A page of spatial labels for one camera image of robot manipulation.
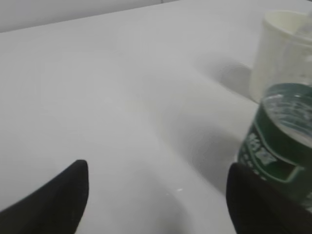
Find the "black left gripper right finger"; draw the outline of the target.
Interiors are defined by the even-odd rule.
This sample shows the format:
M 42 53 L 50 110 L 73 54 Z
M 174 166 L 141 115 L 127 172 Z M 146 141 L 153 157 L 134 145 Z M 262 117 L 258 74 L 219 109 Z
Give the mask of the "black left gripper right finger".
M 226 183 L 226 203 L 238 234 L 310 234 L 312 214 L 254 174 L 233 163 Z

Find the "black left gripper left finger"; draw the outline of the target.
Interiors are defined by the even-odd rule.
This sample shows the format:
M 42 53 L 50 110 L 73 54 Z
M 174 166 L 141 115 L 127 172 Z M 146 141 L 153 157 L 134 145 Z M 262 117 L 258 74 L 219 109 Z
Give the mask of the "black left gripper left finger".
M 74 234 L 89 196 L 86 160 L 76 160 L 42 187 L 0 213 L 2 234 Z

